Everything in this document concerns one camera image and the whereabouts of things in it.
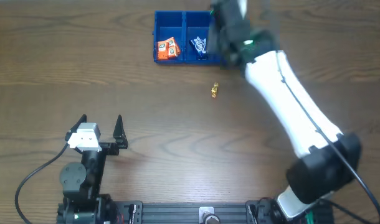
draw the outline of wood grain surface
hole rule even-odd
[[[102,193],[143,202],[244,202],[274,197],[295,161],[264,99],[239,72],[153,62],[155,10],[205,10],[203,0],[0,1],[0,223],[22,223],[20,181],[54,157],[86,113],[111,140],[122,114],[130,147],[105,165]],[[361,177],[380,202],[380,0],[271,1],[280,41],[312,98],[361,136]],[[256,26],[267,24],[249,2]],[[219,82],[217,99],[211,88]],[[68,150],[23,187],[34,223],[55,223]],[[334,200],[376,212],[357,183]],[[336,212],[337,223],[356,223]]]

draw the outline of white arm segment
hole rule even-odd
[[[297,96],[298,100],[327,137],[332,142],[335,142],[338,140],[336,135],[342,133],[310,98],[294,75],[283,51],[277,53],[276,51],[271,51],[255,58],[254,63],[247,64],[245,78],[262,94],[273,109],[291,140],[295,154],[298,158],[301,158],[309,154],[311,146],[321,149],[327,146],[328,143],[316,132],[316,128],[282,81],[283,78],[278,69],[277,60],[280,63],[285,81],[292,92],[294,92],[295,96]]]

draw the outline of blue tray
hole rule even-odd
[[[208,38],[209,23],[212,17],[209,11],[156,11],[154,24],[154,61],[160,64],[187,63],[196,65],[220,64],[218,55],[208,55],[208,59],[198,60],[197,52],[190,46],[189,40]],[[157,60],[157,41],[174,37],[181,54],[175,59]]]

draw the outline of wooden table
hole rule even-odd
[[[244,202],[274,197],[295,161],[264,99],[239,72],[159,66],[155,10],[205,10],[203,0],[0,1],[0,223],[22,223],[20,181],[54,157],[86,113],[102,140],[122,114],[130,147],[105,165],[102,193],[143,202]],[[266,24],[258,1],[249,14]],[[359,173],[380,201],[380,0],[271,2],[280,41],[305,88],[364,145]],[[217,99],[211,88],[219,82]],[[68,150],[20,194],[34,223],[53,223]],[[357,183],[338,203],[371,220]],[[337,223],[355,223],[337,212]]]

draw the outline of orange candy wrapper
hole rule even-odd
[[[157,42],[157,59],[158,60],[168,60],[176,58],[180,53],[180,47],[176,43],[173,37]]]

